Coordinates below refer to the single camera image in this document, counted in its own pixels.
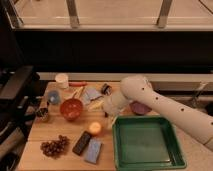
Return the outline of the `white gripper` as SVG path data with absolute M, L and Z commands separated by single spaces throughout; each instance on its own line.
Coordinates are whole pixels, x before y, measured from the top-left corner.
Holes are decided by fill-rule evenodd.
M 96 101 L 90 105 L 88 111 L 96 110 L 102 107 L 103 111 L 110 116 L 119 115 L 121 111 L 128 105 L 128 99 L 122 94 L 121 91 L 115 91 L 111 95 L 106 96 L 103 100 Z

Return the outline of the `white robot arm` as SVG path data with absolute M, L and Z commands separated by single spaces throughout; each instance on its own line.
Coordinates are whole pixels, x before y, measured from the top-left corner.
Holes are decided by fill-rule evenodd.
M 143 75 L 123 78 L 119 90 L 104 97 L 101 107 L 108 115 L 116 116 L 133 101 L 153 109 L 213 151 L 213 117 L 155 92 Z

